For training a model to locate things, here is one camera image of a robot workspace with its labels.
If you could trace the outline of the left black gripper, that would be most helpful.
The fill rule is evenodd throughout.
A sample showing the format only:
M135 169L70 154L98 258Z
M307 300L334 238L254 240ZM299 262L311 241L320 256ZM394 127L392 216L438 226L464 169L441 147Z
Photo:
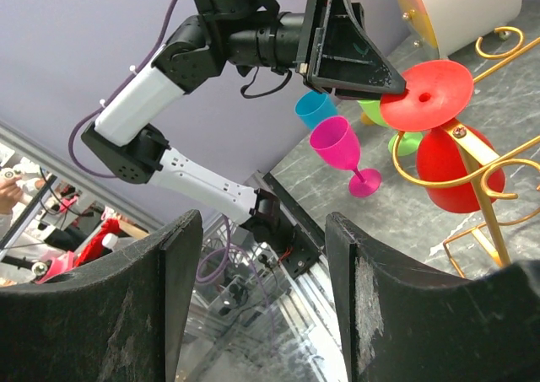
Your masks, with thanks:
M342 99L402 94L406 80L368 37L364 21L360 3L307 0L296 72L313 89Z

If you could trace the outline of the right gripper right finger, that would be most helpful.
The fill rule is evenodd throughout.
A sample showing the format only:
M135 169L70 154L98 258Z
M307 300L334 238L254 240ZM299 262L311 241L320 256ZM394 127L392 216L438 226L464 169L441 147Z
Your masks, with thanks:
M351 381L536 381L539 263L476 280L427 266L341 213L325 242Z

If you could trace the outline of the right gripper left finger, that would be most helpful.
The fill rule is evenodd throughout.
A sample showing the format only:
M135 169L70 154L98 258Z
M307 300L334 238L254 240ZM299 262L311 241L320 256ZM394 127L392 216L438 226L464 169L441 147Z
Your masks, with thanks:
M48 282L3 288L2 380L174 380L202 242L191 210Z

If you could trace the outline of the blue plastic wine glass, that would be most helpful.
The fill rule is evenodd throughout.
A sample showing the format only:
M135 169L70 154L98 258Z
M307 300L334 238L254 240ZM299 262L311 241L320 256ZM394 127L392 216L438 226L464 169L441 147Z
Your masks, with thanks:
M319 94L314 91L303 95L297 101L294 112L310 131L314 130L322 121L338 114L338 110L328 94Z

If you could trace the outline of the pink plastic wine glass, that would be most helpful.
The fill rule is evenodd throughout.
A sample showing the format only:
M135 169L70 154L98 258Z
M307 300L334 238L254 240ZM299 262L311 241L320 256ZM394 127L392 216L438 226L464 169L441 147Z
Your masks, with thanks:
M311 148L333 167L351 171L349 193L357 198L374 194L382 182L377 169L359 169L361 147L353 128L343 116L332 116L320 122L309 137Z

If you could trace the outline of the red plastic wine glass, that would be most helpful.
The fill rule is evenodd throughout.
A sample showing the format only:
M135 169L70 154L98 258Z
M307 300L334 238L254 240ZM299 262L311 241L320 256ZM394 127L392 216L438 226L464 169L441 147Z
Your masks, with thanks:
M458 62L422 62L403 72L403 94L384 94L380 109L389 127L425 132L416 152L418 178L445 182L467 175L457 144L440 128L456 118L473 95L473 76Z

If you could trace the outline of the green plastic wine glass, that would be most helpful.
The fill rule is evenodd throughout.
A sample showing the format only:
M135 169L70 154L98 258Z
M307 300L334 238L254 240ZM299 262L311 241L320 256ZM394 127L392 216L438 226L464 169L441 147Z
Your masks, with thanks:
M386 121L382 118L379 100L358 100L358 104L362 110L360 114L362 123L388 127ZM415 153L422 139L423 134L421 132L405 132L397 148L398 156L408 156Z

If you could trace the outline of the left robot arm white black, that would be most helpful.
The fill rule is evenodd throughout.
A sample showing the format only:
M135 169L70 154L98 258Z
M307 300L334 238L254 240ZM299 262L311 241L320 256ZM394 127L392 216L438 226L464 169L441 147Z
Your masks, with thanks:
M300 6L300 0L282 1L284 8ZM389 54L406 30L397 1L353 1L364 7L368 36ZM226 67L221 78L212 78L194 94L171 103L151 123L189 159L243 184L256 171L271 170L308 132L294 113L297 99L308 91L301 78L296 76L278 94L258 100L241 98L239 88L246 81L249 78L242 79L232 67ZM217 212L203 202L157 186L123 180L103 180L101 184L125 197L133 207L120 205L117 209L146 229L157 229L192 208L201 211L205 222Z

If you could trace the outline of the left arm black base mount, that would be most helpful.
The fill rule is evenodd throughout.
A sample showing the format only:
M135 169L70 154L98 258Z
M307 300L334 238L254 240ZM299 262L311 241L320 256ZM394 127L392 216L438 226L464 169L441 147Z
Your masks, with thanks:
M257 172L248 185L254 188L256 201L240 226L255 241L269 245L291 278L304 275L326 254L324 231L274 175Z

